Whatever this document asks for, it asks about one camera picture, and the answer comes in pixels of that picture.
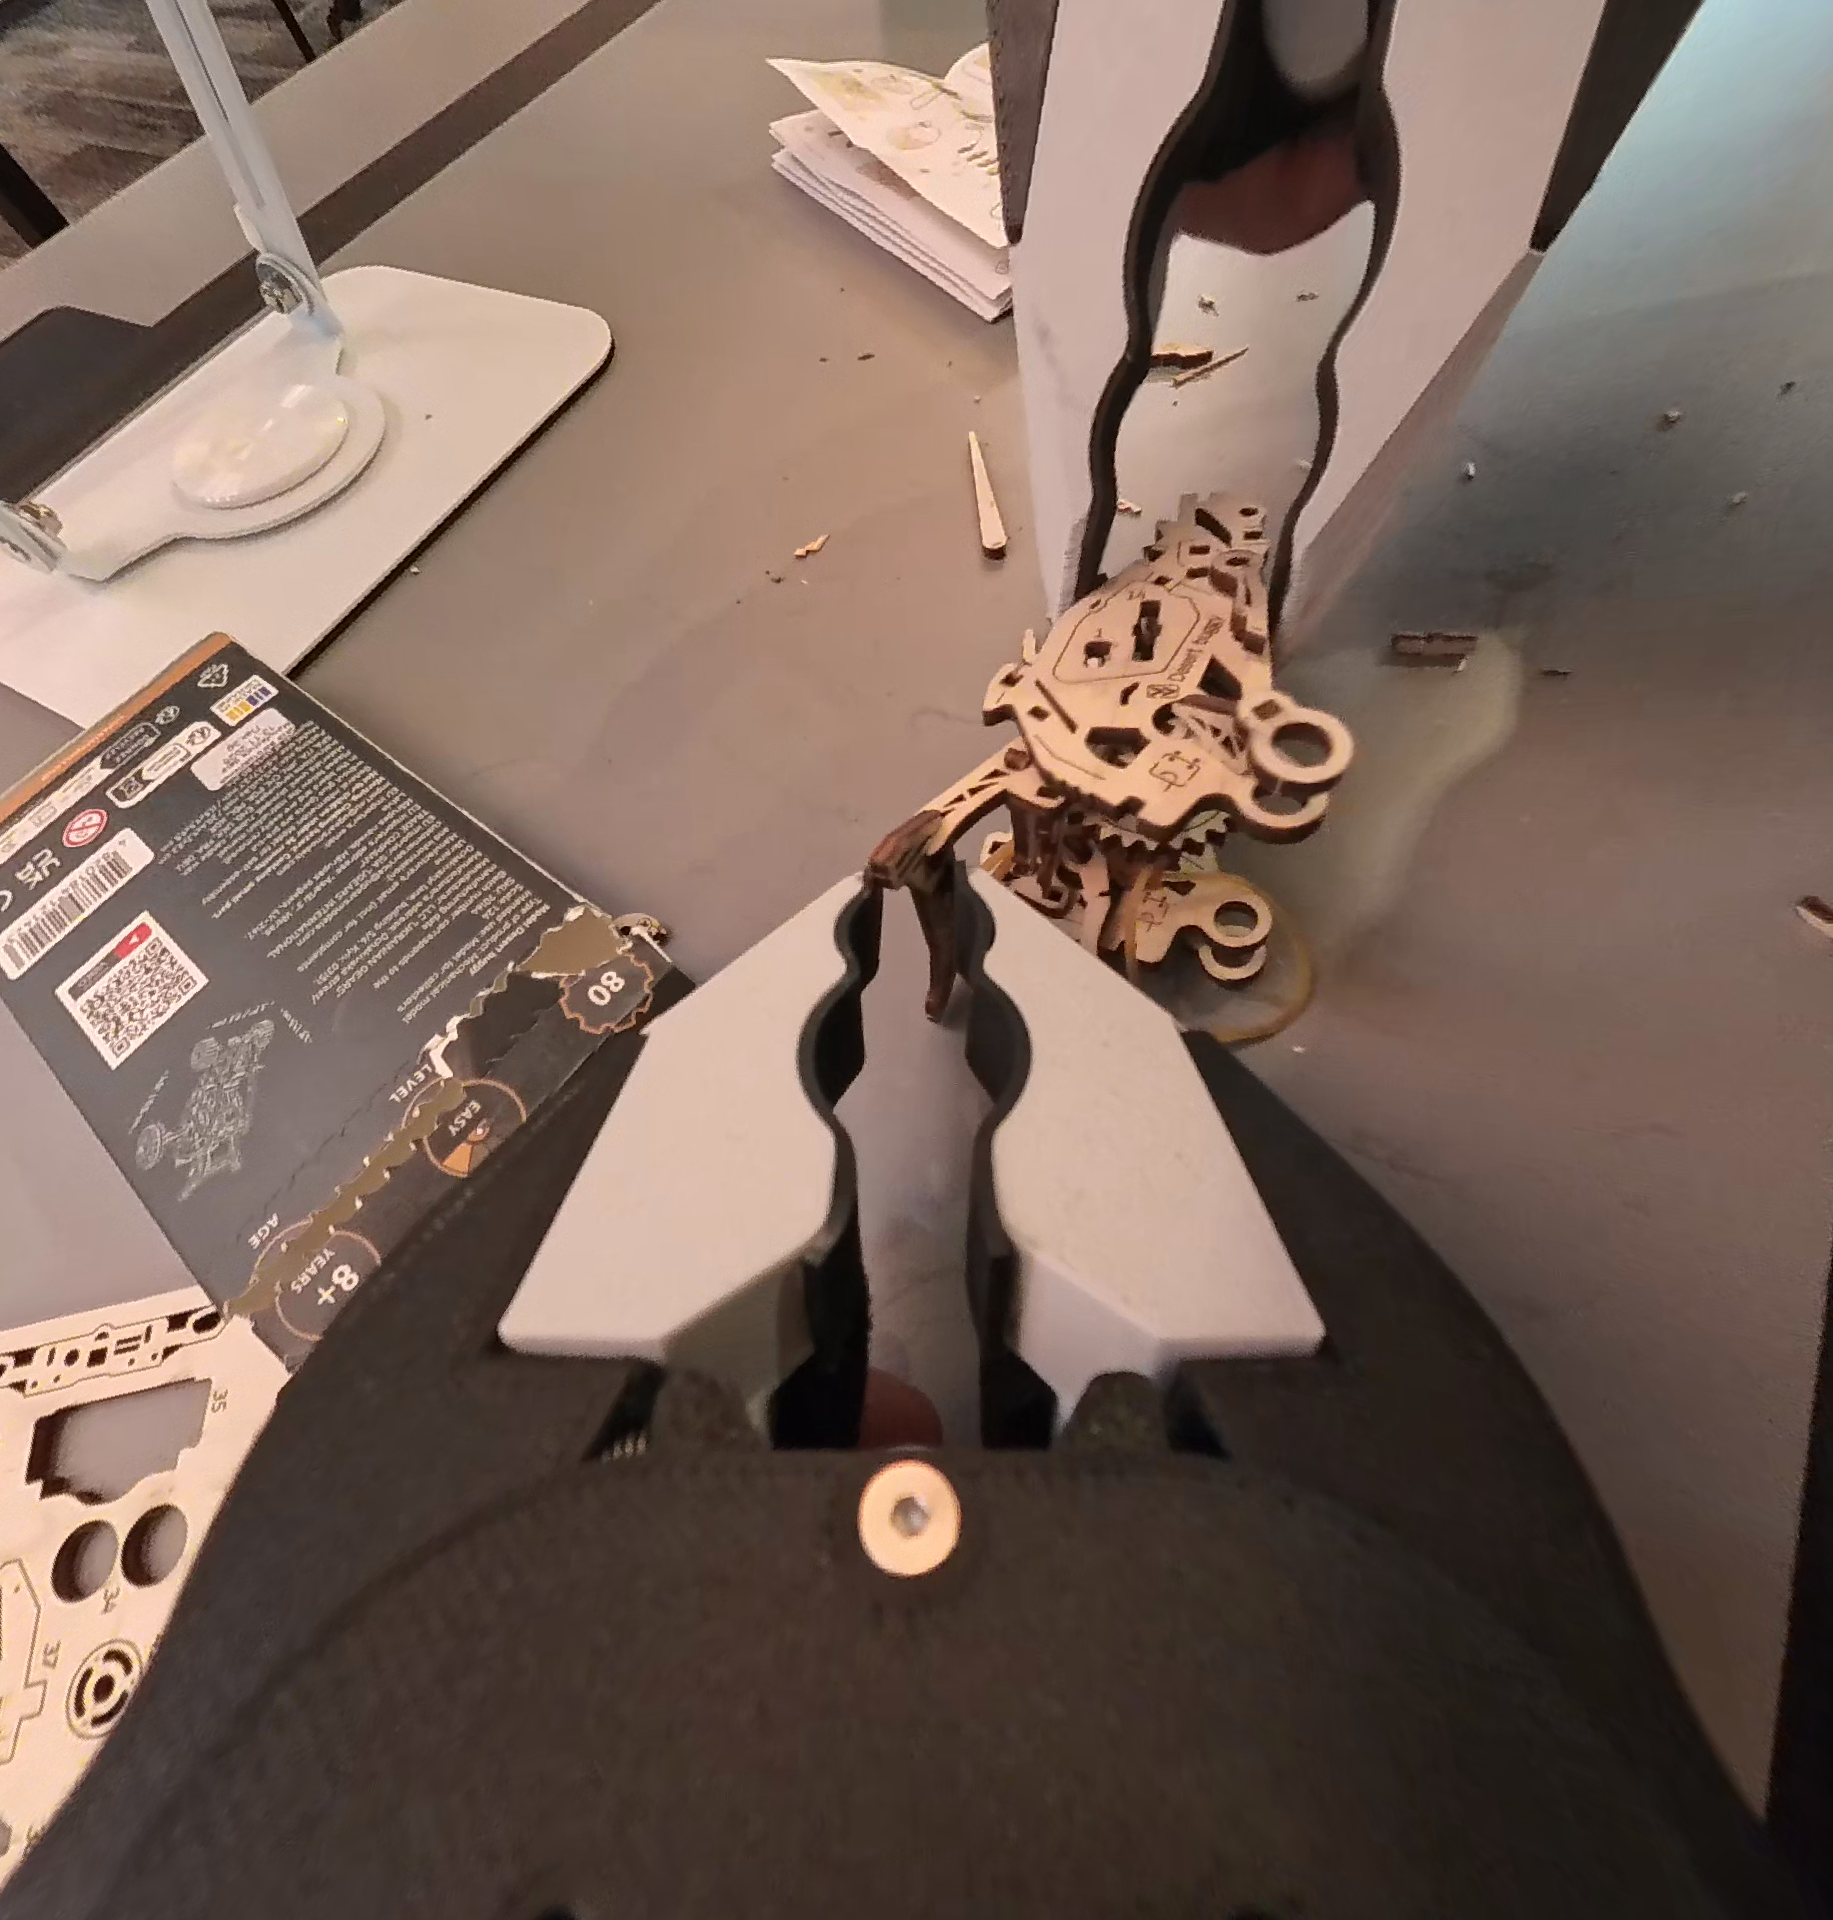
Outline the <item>black model kit box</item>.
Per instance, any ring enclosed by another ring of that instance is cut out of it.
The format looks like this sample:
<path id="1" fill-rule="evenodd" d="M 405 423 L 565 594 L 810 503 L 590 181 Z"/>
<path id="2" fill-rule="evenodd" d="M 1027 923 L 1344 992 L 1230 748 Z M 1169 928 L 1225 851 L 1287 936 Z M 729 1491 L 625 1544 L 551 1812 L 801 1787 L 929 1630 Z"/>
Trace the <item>black model kit box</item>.
<path id="1" fill-rule="evenodd" d="M 225 634 L 0 797 L 0 999 L 286 1369 L 687 993 L 664 941 Z"/>

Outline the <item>person's right hand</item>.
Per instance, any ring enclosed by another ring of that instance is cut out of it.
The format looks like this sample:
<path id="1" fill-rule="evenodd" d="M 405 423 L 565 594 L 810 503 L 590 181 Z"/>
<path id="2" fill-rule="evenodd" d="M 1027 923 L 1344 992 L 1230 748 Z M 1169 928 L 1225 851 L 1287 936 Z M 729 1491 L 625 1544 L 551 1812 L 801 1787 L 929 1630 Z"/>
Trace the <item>person's right hand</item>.
<path id="1" fill-rule="evenodd" d="M 1357 118 L 1359 90 L 1350 88 L 1261 157 L 1189 181 L 1172 203 L 1169 226 L 1251 256 L 1312 241 L 1371 197 Z"/>

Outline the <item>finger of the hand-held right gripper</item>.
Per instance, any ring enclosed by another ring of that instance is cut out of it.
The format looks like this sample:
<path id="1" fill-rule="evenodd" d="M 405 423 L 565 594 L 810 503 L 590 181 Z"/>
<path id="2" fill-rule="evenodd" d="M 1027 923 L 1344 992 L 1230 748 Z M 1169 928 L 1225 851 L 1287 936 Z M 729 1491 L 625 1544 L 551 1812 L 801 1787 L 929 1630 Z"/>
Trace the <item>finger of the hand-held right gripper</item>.
<path id="1" fill-rule="evenodd" d="M 1151 339 L 1154 207 L 1199 113 L 1222 2 L 1004 7 L 1004 233 L 1035 546 L 1084 596 L 1116 518 L 1116 442 Z"/>
<path id="2" fill-rule="evenodd" d="M 1533 225 L 1601 2 L 1397 2 L 1379 15 L 1357 147 L 1374 210 L 1361 286 L 1315 366 L 1317 435 L 1272 621 L 1308 641 L 1447 445 L 1535 274 Z"/>

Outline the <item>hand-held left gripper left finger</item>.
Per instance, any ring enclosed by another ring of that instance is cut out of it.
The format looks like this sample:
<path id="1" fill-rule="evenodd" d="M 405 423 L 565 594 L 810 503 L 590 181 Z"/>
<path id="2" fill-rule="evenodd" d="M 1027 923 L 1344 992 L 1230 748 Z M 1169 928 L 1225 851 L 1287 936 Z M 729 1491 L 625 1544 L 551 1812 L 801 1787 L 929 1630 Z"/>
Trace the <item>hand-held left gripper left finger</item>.
<path id="1" fill-rule="evenodd" d="M 866 1060 L 878 892 L 844 877 L 647 1029 L 497 1334 L 860 1412 L 869 1284 L 836 1105 Z"/>

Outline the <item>wooden model frame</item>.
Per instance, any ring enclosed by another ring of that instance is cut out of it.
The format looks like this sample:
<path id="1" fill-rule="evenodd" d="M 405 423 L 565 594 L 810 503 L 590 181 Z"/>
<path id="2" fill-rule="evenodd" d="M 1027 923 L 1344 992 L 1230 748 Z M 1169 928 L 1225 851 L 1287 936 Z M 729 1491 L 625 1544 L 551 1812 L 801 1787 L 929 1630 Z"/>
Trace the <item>wooden model frame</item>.
<path id="1" fill-rule="evenodd" d="M 1151 990 L 1177 952 L 1220 993 L 1264 977 L 1275 906 L 1220 851 L 1310 837 L 1357 754 L 1336 713 L 1278 681 L 1269 559 L 1261 503 L 1184 495 L 993 674 L 981 720 L 1004 743 L 866 865 L 918 910 L 929 1018 L 957 977 L 955 848 L 993 812 L 1007 829 L 979 870 L 1130 983 Z"/>

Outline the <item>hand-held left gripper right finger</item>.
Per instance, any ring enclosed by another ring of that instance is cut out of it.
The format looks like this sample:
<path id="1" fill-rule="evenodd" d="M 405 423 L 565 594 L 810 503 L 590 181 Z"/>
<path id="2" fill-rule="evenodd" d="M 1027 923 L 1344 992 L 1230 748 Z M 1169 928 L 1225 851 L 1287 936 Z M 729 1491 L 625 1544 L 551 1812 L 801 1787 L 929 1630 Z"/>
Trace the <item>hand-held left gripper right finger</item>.
<path id="1" fill-rule="evenodd" d="M 1325 1324 L 1189 1037 L 988 877 L 957 877 L 981 1421 L 1096 1380 L 1317 1352 Z"/>

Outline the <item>folded instruction booklet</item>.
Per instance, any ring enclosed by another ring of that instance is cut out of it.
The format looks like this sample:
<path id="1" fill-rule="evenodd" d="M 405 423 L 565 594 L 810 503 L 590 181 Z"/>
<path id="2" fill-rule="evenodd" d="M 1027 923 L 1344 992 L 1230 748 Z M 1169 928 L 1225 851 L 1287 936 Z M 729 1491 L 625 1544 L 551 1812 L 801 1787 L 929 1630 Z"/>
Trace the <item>folded instruction booklet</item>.
<path id="1" fill-rule="evenodd" d="M 1014 302 L 988 43 L 929 76 L 882 60 L 766 67 L 805 108 L 769 123 L 773 172 L 995 323 Z"/>

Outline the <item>white document stand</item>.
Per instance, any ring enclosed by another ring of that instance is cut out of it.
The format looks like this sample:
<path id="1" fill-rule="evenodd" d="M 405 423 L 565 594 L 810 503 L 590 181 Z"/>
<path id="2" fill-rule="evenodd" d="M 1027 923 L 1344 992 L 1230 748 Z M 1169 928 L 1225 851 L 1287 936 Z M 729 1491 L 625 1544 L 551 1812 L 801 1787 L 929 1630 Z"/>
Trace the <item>white document stand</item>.
<path id="1" fill-rule="evenodd" d="M 210 634 L 286 670 L 610 360 L 590 308 L 318 274 L 206 4 L 149 4 L 229 183 L 262 315 L 0 496 L 0 684 L 86 724 Z"/>

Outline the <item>punched wooden parts sheet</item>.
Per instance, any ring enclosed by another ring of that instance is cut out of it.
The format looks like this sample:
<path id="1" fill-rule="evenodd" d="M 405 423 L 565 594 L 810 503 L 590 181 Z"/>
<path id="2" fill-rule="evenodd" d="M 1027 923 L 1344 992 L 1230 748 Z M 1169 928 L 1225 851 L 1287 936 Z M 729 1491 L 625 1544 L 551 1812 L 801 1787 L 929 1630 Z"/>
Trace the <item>punched wooden parts sheet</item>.
<path id="1" fill-rule="evenodd" d="M 98 1756 L 284 1369 L 196 1285 L 0 1331 L 0 1889 Z M 60 1421 L 199 1394 L 163 1465 L 81 1491 Z"/>

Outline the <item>wooden body plate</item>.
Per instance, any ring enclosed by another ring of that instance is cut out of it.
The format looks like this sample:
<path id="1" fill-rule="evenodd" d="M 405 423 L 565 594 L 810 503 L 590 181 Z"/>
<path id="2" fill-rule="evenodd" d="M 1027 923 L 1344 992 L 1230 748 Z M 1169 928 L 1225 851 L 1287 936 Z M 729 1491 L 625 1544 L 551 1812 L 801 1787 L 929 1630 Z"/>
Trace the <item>wooden body plate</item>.
<path id="1" fill-rule="evenodd" d="M 1357 742 L 1275 681 L 1261 551 L 1151 546 L 1068 609 L 984 694 L 1057 795 L 1177 827 L 1220 808 L 1242 832 L 1317 827 Z"/>

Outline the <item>yellow rubber band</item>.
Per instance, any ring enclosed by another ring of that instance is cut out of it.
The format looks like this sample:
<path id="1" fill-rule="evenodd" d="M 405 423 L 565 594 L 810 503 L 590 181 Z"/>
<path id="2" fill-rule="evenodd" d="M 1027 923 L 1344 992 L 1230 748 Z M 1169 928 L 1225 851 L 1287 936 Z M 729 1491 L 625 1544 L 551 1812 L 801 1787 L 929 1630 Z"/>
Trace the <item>yellow rubber band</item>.
<path id="1" fill-rule="evenodd" d="M 1227 1045 L 1254 1045 L 1282 1034 L 1312 1004 L 1315 968 L 1308 936 L 1295 917 L 1269 896 L 1235 938 L 1220 928 L 1184 930 L 1195 968 L 1207 985 L 1192 990 L 1183 1026 Z"/>

